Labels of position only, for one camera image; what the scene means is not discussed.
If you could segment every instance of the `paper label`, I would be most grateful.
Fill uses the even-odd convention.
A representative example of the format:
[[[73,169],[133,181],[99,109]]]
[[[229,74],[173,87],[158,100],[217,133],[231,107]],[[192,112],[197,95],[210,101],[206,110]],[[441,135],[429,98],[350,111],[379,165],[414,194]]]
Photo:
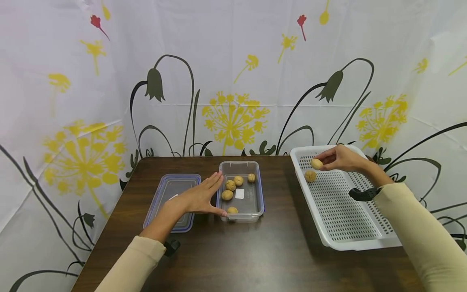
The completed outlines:
[[[236,189],[235,190],[235,198],[236,199],[243,199],[245,197],[245,190],[244,189]]]
[[[168,199],[167,201],[170,201],[171,199],[175,198],[176,196],[178,196],[178,194],[176,194],[176,195],[173,196],[172,198]]]

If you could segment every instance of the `red flower print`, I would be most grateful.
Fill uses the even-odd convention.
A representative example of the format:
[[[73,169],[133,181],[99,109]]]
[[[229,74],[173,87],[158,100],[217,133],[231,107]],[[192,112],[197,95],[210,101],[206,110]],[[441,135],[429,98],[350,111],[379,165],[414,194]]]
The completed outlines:
[[[105,31],[102,30],[102,28],[100,27],[100,17],[97,17],[95,15],[92,15],[91,16],[91,24],[95,27],[97,27],[98,29],[100,29],[100,31],[102,31],[104,33],[104,35],[106,35],[107,39],[109,39],[109,36],[106,34]]]
[[[303,14],[303,15],[299,16],[299,18],[297,19],[297,22],[298,22],[298,25],[302,28],[303,39],[306,42],[305,33],[303,32],[303,24],[305,23],[305,20],[306,20],[306,16]]]

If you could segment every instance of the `beige sleeve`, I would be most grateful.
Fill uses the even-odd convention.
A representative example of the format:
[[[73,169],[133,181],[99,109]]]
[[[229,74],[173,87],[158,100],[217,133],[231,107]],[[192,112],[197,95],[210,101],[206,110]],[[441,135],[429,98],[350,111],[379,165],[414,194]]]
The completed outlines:
[[[404,183],[385,185],[374,201],[427,291],[467,291],[467,255]]]
[[[96,292],[139,292],[164,252],[162,243],[135,236]]]

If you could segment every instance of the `left hand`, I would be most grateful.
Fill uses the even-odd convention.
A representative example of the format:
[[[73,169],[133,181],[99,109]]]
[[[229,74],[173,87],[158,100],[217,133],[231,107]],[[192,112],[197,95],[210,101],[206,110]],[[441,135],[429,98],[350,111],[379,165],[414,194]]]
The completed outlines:
[[[226,211],[211,205],[211,197],[217,192],[223,182],[224,176],[222,172],[215,172],[201,184],[178,195],[176,199],[185,205],[186,212],[212,213],[227,217]]]

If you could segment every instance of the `hand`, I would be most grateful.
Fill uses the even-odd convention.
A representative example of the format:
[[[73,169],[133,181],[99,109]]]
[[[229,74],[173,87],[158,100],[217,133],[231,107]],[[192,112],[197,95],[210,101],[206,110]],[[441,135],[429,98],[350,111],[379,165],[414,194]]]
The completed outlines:
[[[175,197],[181,202],[187,212],[212,213],[222,217],[227,217],[227,212],[211,205],[211,197],[224,183],[222,172],[215,172],[210,178],[205,179],[201,184],[193,187],[181,195]]]
[[[342,171],[365,172],[368,168],[368,163],[370,163],[367,159],[344,145],[337,145],[332,149],[326,150],[314,157],[314,159],[319,159],[323,163],[321,171],[339,169]]]

